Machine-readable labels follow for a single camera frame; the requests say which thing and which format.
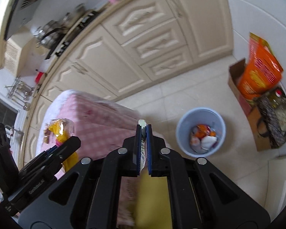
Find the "cardboard box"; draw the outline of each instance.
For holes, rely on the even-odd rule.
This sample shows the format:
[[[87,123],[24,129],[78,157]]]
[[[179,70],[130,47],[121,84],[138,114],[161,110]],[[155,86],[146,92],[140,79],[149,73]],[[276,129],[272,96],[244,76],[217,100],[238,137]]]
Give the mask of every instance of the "cardboard box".
[[[237,81],[240,79],[242,74],[245,71],[246,60],[242,59],[239,62],[231,65],[229,67],[229,80],[228,85],[231,88],[233,94],[237,98],[240,106],[242,107],[248,122],[250,124],[256,149],[257,151],[264,151],[271,149],[271,143],[268,137],[262,137],[261,134],[267,131],[266,125],[264,123],[260,123],[258,126],[258,122],[262,117],[257,107],[252,107],[249,103],[247,103],[246,99],[242,96],[240,91],[237,89]]]

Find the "red bottle cap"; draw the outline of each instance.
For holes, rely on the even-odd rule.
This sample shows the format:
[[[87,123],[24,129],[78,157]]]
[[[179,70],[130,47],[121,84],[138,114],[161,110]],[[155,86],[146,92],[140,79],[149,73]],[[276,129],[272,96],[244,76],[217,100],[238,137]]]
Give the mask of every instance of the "red bottle cap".
[[[277,89],[277,90],[275,91],[275,94],[276,94],[277,97],[281,97],[282,92],[281,92],[279,89]]]

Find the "beige cabinet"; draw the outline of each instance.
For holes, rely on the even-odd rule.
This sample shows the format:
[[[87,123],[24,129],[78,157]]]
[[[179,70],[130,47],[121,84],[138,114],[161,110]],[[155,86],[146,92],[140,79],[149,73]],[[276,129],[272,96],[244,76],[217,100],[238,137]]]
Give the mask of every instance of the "beige cabinet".
[[[103,27],[120,43],[174,18],[166,0],[135,0],[106,19]]]
[[[35,157],[38,136],[39,136],[39,130],[33,127],[29,127],[27,133],[26,145],[24,149],[25,163],[30,162]]]
[[[194,62],[233,50],[227,0],[167,0],[186,37]]]
[[[56,71],[51,83],[42,92],[42,96],[53,101],[62,91],[68,89],[84,91],[107,100],[116,98],[112,92],[92,79],[80,65],[67,60]]]
[[[153,61],[142,65],[142,69],[151,80],[173,74],[190,65],[193,65],[188,47],[183,46],[177,50],[169,52]]]
[[[48,99],[40,96],[36,107],[34,109],[33,115],[32,115],[32,119],[31,119],[31,124],[30,126],[40,130],[41,129],[41,124],[44,118],[44,115],[46,114],[46,111],[48,109],[48,107],[51,105],[51,101],[49,101]]]
[[[80,42],[69,60],[117,96],[151,82],[102,26]]]
[[[170,19],[134,37],[123,44],[138,64],[186,45],[185,38],[176,19]]]

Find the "silver screw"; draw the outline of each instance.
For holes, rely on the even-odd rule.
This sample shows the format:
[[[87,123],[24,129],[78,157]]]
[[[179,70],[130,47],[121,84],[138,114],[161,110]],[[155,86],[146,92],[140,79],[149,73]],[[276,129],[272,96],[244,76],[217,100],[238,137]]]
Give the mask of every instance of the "silver screw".
[[[91,162],[91,159],[89,157],[84,157],[80,162],[82,164],[89,164]]]
[[[162,154],[169,154],[170,153],[170,149],[169,148],[162,148],[161,150],[160,150],[160,152],[162,153]]]
[[[119,149],[118,149],[118,153],[119,153],[119,154],[125,154],[125,153],[127,153],[127,149],[124,148],[124,147],[119,148]]]
[[[201,164],[201,165],[205,165],[207,162],[207,160],[204,157],[200,157],[197,159],[197,163]]]

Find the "metal pot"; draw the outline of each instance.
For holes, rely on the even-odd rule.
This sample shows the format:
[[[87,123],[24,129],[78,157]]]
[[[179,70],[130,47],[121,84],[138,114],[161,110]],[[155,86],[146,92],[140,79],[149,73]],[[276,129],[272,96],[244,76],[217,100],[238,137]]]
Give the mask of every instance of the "metal pot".
[[[62,21],[65,30],[69,30],[86,12],[84,4],[78,5],[72,13],[66,13]]]
[[[57,42],[63,33],[62,25],[57,21],[49,21],[43,28],[39,31],[37,40],[37,47],[43,45],[44,47],[51,49],[52,46]]]

